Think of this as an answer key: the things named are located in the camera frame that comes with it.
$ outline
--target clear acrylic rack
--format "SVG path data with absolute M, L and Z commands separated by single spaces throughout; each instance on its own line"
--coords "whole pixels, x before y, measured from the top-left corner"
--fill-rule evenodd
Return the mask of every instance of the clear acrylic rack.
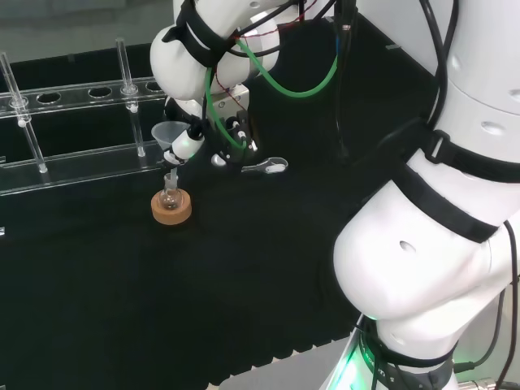
M 116 40 L 116 47 L 121 80 L 25 91 L 18 89 L 7 54 L 0 53 L 0 68 L 9 89 L 0 93 L 0 119 L 17 118 L 33 156 L 22 162 L 8 162 L 0 156 L 0 197 L 161 168 L 161 148 L 156 141 L 143 141 L 139 103 L 163 100 L 166 94 L 153 77 L 132 79 L 122 38 Z M 128 110 L 134 143 L 58 156 L 42 155 L 33 129 L 34 115 L 117 104 L 124 104 Z

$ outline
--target black table surface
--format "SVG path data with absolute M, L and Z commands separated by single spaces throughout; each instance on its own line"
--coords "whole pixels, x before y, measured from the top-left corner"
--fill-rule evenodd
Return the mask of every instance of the black table surface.
M 291 34 L 272 75 L 305 90 L 327 73 L 334 33 L 323 22 L 282 39 Z M 393 151 L 351 162 L 435 95 L 432 77 L 389 44 L 361 18 L 343 84 L 347 163 L 336 158 L 334 81 L 295 100 L 257 78 L 247 85 L 262 155 L 286 158 L 288 171 L 223 174 L 198 155 L 180 172 L 193 199 L 180 227 L 151 216 L 157 171 L 0 197 L 0 384 L 202 390 L 347 336 L 358 312 L 337 291 L 332 249 L 388 181 Z M 134 76 L 150 74 L 148 49 L 129 48 Z M 119 77 L 113 50 L 13 68 L 22 89 Z M 144 110 L 145 139 L 160 111 Z M 129 142 L 124 118 L 124 109 L 76 111 L 34 126 L 50 155 Z M 28 158 L 14 124 L 0 126 L 0 155 Z

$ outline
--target test tube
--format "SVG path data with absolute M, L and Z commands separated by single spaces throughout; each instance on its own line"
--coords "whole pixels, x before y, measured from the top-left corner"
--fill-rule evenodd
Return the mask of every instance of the test tube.
M 132 83 L 132 74 L 130 73 L 130 65 L 128 64 L 127 49 L 124 45 L 123 38 L 115 40 L 117 54 L 119 57 L 119 67 L 121 68 L 121 76 L 123 78 L 123 87 L 121 93 L 126 96 L 132 96 L 137 93 L 137 86 Z M 143 145 L 143 136 L 141 132 L 141 122 L 139 121 L 139 103 L 137 100 L 126 103 L 130 121 L 132 122 L 133 139 L 136 142 L 137 155 L 145 157 L 145 147 Z
M 18 126 L 24 130 L 25 137 L 29 143 L 29 148 L 31 149 L 32 156 L 34 157 L 34 161 L 38 165 L 38 170 L 40 173 L 46 173 L 47 166 L 43 155 L 41 154 L 40 146 L 38 145 L 38 139 L 34 133 L 33 125 L 31 124 L 31 115 L 28 114 L 26 109 L 28 104 L 27 99 L 22 97 L 20 94 L 20 90 L 16 84 L 15 75 L 13 75 L 11 65 L 9 64 L 9 60 L 7 59 L 7 54 L 5 52 L 0 53 L 0 67 L 2 68 L 3 78 L 6 81 L 9 93 L 12 96 L 10 104 L 11 107 L 16 110 Z

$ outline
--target funnel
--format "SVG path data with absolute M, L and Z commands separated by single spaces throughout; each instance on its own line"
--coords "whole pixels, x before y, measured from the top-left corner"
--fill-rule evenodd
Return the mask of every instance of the funnel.
M 157 123 L 152 128 L 152 137 L 159 143 L 162 150 L 168 150 L 171 143 L 175 141 L 184 130 L 188 130 L 189 126 L 189 123 L 176 121 Z

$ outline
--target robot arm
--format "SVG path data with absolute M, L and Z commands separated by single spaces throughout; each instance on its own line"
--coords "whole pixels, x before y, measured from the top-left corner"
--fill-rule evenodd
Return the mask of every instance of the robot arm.
M 226 38 L 258 12 L 281 3 L 199 0 L 196 8 L 207 26 Z M 520 164 L 520 2 L 460 3 L 459 26 L 448 58 L 448 97 L 436 128 L 473 154 Z M 198 99 L 204 94 L 206 67 L 180 41 L 164 42 L 168 31 L 162 30 L 152 45 L 156 80 L 173 98 Z M 263 41 L 261 45 L 270 47 Z M 219 70 L 225 86 L 232 86 L 250 74 L 249 60 L 224 56 Z M 176 143 L 180 152 L 174 154 L 179 157 L 181 152 L 191 153 L 182 149 L 183 141 L 189 140 Z M 445 201 L 490 226 L 499 227 L 520 210 L 518 183 L 467 175 L 432 162 L 422 150 L 407 167 Z M 513 225 L 520 228 L 520 219 Z M 469 322 L 511 281 L 508 247 L 504 229 L 486 242 L 458 235 L 425 214 L 390 181 L 339 235 L 334 265 L 345 296 L 378 320 L 380 339 L 389 349 L 410 358 L 437 359 L 453 349 Z M 357 364 L 369 383 L 369 367 L 362 359 Z M 402 367 L 410 375 L 436 368 Z M 340 383 L 337 388 L 351 387 Z M 443 389 L 456 388 L 452 375 Z

